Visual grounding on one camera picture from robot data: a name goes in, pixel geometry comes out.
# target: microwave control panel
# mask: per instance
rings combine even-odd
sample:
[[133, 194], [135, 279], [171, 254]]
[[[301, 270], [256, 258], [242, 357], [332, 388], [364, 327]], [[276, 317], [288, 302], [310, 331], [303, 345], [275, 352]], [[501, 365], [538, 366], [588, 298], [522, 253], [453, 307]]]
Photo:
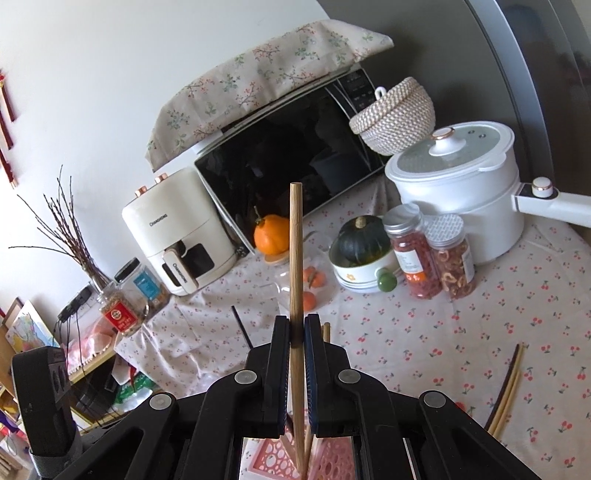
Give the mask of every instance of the microwave control panel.
[[339, 79], [339, 83], [357, 113], [375, 102], [375, 89], [364, 69], [344, 75]]

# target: jar label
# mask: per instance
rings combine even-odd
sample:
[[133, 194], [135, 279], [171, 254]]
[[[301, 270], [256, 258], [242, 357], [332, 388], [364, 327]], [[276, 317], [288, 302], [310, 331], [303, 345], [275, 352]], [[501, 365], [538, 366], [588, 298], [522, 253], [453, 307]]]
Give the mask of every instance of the jar label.
[[395, 250], [394, 253], [396, 254], [396, 258], [398, 258], [400, 269], [406, 274], [408, 281], [422, 282], [427, 279], [416, 250], [411, 250], [410, 252], [398, 252]]
[[133, 313], [131, 313], [129, 309], [120, 301], [115, 303], [115, 305], [113, 305], [111, 309], [108, 312], [105, 312], [103, 315], [120, 332], [126, 331], [138, 321], [138, 318]]
[[140, 273], [134, 280], [134, 283], [148, 300], [154, 300], [160, 295], [159, 286], [156, 285], [152, 277], [146, 272]]
[[462, 262], [464, 263], [464, 272], [466, 273], [466, 283], [470, 283], [474, 279], [474, 260], [472, 259], [472, 252], [470, 246], [462, 254]]

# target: pot lid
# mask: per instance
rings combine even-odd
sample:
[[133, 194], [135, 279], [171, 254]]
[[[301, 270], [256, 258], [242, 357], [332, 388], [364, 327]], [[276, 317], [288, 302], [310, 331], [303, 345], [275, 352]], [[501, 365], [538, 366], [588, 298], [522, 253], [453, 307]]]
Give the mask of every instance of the pot lid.
[[496, 170], [514, 141], [511, 128], [496, 122], [440, 128], [390, 158], [385, 174], [392, 181], [426, 181]]

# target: picture frame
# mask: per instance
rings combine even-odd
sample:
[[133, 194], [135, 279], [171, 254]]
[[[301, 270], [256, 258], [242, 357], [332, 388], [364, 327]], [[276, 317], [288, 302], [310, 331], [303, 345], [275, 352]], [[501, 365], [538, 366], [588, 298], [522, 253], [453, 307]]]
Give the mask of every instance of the picture frame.
[[6, 311], [6, 315], [2, 319], [2, 323], [0, 325], [6, 327], [7, 329], [10, 328], [14, 323], [14, 320], [17, 319], [18, 312], [20, 312], [23, 305], [24, 304], [21, 302], [20, 298], [15, 298], [12, 301], [12, 304], [10, 305], [8, 310]]
[[47, 325], [30, 301], [25, 302], [12, 325], [8, 327], [6, 340], [16, 353], [56, 344]]

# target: cherry print tablecloth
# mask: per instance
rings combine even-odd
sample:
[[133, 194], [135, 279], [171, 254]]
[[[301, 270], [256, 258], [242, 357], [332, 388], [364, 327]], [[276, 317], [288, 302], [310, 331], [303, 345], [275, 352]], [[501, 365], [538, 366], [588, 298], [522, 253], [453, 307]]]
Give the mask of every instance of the cherry print tablecloth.
[[[387, 181], [373, 179], [305, 221], [334, 237], [361, 213], [384, 213]], [[177, 300], [124, 339], [117, 352], [178, 397], [202, 391], [240, 368], [246, 346], [229, 307], [235, 304], [255, 345], [269, 340], [274, 299], [257, 286], [272, 280], [260, 258], [243, 259], [189, 300]], [[565, 223], [527, 218], [521, 240], [477, 268], [478, 286], [451, 302], [445, 293], [413, 300], [340, 289], [319, 308], [332, 341], [354, 368], [392, 391], [418, 396], [437, 388], [480, 424], [486, 421], [518, 342], [527, 350], [502, 442], [541, 478], [583, 479], [591, 471], [591, 248]], [[254, 451], [251, 442], [245, 461]]]

